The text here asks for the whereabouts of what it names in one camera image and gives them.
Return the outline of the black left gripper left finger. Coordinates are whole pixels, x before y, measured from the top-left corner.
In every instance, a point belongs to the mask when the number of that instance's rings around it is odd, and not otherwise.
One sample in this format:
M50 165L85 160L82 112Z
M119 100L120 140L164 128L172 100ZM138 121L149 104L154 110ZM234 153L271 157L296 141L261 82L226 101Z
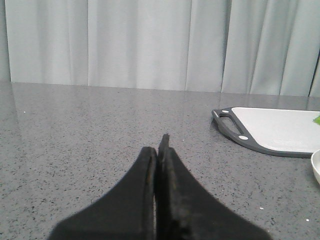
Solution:
M61 221L51 240L152 240L157 153L143 147L125 176L103 197Z

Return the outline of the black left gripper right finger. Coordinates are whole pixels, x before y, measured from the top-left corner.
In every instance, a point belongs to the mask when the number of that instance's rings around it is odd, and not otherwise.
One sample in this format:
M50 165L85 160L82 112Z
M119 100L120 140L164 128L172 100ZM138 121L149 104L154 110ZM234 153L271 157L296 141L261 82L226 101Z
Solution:
M159 240L269 240L262 228L214 198L193 177L164 134L156 166Z

